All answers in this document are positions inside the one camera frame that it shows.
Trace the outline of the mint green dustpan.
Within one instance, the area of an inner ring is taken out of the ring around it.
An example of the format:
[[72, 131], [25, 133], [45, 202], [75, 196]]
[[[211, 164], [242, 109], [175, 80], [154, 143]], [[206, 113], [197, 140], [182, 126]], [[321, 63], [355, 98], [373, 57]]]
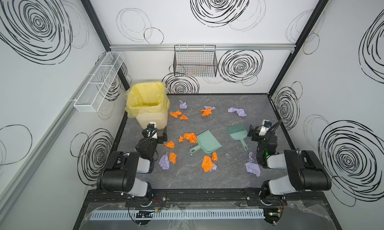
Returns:
[[209, 130], [198, 135], [197, 142], [198, 144], [190, 149], [190, 154], [193, 154], [199, 150], [205, 154], [211, 154], [222, 147], [222, 145]]

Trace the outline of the mint green hand brush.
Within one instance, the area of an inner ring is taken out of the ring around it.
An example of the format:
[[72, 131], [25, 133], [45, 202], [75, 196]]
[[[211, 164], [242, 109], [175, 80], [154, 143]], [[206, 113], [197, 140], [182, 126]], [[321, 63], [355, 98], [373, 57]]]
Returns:
[[233, 140], [241, 142], [245, 151], [249, 150], [245, 142], [245, 138], [248, 136], [248, 132], [246, 131], [245, 126], [243, 124], [227, 126], [227, 131]]

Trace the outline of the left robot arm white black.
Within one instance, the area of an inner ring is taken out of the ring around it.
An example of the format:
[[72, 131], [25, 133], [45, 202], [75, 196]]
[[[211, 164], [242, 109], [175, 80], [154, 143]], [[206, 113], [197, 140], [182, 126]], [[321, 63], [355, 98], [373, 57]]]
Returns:
[[142, 132], [143, 138], [132, 152], [113, 151], [97, 179], [97, 189], [109, 193], [128, 194], [135, 198], [153, 198], [152, 187], [139, 180], [137, 174], [150, 174], [159, 159], [157, 146], [168, 141], [167, 129], [158, 136], [158, 129], [149, 124]]

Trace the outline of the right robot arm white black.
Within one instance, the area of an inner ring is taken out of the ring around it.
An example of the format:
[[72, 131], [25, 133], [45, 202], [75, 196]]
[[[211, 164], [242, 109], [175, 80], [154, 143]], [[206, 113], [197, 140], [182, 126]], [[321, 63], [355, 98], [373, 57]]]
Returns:
[[264, 169], [287, 170], [287, 175], [263, 183], [259, 192], [260, 199], [269, 204], [274, 196], [330, 190], [331, 177], [313, 151], [276, 152], [278, 144], [275, 131], [278, 126], [267, 121], [262, 126], [250, 125], [248, 131], [248, 137], [258, 143], [256, 153], [249, 157], [250, 163]]

